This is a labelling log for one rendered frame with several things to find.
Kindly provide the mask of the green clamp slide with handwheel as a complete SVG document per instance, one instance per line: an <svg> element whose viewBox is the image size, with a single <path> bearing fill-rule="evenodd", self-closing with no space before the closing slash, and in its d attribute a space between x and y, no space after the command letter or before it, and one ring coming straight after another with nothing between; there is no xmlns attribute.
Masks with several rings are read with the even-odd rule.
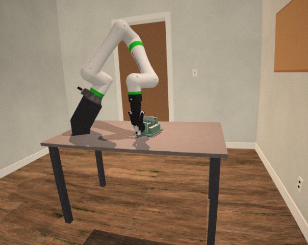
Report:
<svg viewBox="0 0 308 245"><path fill-rule="evenodd" d="M151 137L154 134L160 132L161 127L158 124L158 118L153 116L143 116L143 124L140 126L140 136L148 136ZM148 126L148 127L147 127Z"/></svg>

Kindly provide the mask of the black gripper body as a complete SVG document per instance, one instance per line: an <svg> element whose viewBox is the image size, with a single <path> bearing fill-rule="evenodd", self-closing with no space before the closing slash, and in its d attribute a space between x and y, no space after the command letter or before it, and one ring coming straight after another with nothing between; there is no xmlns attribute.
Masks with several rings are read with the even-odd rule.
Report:
<svg viewBox="0 0 308 245"><path fill-rule="evenodd" d="M131 106L131 112L134 111L137 111L138 112L138 115L140 114L141 112L141 102L139 103L130 103L130 106ZM136 113L135 113L136 115Z"/></svg>

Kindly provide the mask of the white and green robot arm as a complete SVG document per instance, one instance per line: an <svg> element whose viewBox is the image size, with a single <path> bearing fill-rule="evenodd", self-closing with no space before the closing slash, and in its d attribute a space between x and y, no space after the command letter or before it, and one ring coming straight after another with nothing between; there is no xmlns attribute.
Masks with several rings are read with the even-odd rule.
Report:
<svg viewBox="0 0 308 245"><path fill-rule="evenodd" d="M124 41L135 59L141 73L132 73L126 78L126 84L130 103L142 101L142 88L154 88L159 78L154 72L142 44L142 41L124 20L116 21L103 43L81 69L81 76L87 82L93 84L88 89L78 87L82 95L87 99L101 105L101 100L109 89L113 79L103 72L101 68L116 48Z"/></svg>

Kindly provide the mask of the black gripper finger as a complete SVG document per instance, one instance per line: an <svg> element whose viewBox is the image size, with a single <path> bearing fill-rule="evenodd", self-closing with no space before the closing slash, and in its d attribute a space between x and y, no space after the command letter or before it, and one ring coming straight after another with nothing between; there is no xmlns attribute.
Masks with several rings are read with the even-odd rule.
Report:
<svg viewBox="0 0 308 245"><path fill-rule="evenodd" d="M137 118L135 116L134 111L132 111L132 112L129 111L128 114L130 116L130 120L131 120L132 125L134 125L135 135L136 135L136 132L137 132Z"/></svg>
<svg viewBox="0 0 308 245"><path fill-rule="evenodd" d="M136 113L136 118L137 118L137 133L138 133L138 135L140 135L141 133L140 133L140 126L143 124L143 116L144 116L144 113L145 112L143 112L143 111L141 111L141 115L138 115L138 112L137 111L135 111L135 113Z"/></svg>

